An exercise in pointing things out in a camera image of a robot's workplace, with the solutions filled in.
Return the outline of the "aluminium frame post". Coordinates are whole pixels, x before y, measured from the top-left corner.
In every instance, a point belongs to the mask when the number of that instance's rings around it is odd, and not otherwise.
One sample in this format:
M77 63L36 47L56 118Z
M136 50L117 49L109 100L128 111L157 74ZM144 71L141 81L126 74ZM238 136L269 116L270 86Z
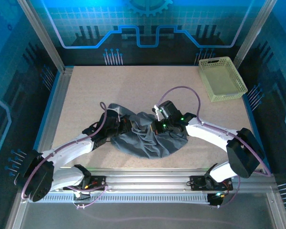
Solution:
M246 35L244 42L240 46L240 49L235 56L233 64L236 69L240 67L241 63L245 59L247 53L249 52L252 44L259 35L263 25L265 24L276 3L277 0L265 0L248 34Z
M59 56L49 34L47 33L42 21L40 20L36 10L29 0L17 0L20 7L22 8L24 14L29 20L31 26L35 30L37 36L39 37L41 43L46 49L48 55L53 61L55 67L59 71L59 73L65 72L65 65L63 64L62 59Z

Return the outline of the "aluminium frame rail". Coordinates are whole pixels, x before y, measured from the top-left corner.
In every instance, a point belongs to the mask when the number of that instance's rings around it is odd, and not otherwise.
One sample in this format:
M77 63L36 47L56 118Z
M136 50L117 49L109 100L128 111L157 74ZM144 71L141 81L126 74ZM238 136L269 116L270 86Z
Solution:
M190 176L203 176L206 171L186 168L95 168L93 176L105 176L112 191L183 191L190 188L186 183ZM274 177L252 174L240 179L241 192L268 192L276 189Z

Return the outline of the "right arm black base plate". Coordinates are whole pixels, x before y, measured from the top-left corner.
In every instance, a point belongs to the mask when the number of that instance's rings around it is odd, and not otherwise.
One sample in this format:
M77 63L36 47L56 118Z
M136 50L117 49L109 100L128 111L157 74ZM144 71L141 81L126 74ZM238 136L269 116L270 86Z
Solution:
M233 190L232 180L226 179L222 182L216 182L212 178L205 176L190 176L186 183L192 191L226 191Z

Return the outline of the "grey t-shirt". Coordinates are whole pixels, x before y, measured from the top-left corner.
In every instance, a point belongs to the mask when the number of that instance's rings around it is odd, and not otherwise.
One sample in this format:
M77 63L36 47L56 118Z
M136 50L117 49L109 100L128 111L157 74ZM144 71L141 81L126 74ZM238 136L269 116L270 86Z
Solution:
M136 114L115 103L109 104L109 108L119 108L120 114L130 116L131 130L110 139L111 144L121 152L139 158L158 159L175 153L188 143L184 135L170 132L154 134L150 129L150 124L156 120L153 114L146 112Z

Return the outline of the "black controller box with LEDs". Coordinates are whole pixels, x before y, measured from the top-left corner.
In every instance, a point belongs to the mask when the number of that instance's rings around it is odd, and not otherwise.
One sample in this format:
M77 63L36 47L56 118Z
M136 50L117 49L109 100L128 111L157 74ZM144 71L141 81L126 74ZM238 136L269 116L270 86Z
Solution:
M210 206L214 208L219 208L224 201L226 193L217 192L207 194L207 201Z

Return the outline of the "pale green perforated plastic basket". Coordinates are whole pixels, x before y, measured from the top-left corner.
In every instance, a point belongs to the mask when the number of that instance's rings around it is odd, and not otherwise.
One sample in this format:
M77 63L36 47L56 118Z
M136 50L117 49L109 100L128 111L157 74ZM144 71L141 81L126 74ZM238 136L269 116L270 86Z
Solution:
M201 59L198 66L211 102L238 99L248 92L230 57Z

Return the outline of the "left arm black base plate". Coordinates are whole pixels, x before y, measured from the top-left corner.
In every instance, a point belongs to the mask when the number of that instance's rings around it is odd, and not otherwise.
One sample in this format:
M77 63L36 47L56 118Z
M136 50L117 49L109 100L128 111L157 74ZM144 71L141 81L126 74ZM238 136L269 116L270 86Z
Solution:
M106 184L106 176L85 176L83 180L75 186L72 186L75 189L79 190L104 190Z

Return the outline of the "aluminium side rail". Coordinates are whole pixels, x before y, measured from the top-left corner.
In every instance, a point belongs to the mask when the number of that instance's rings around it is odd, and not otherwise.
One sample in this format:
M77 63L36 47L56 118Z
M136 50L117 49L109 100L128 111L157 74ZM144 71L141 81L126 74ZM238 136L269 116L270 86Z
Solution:
M68 66L64 73L57 73L55 77L33 146L38 152L52 148L72 72L73 67Z

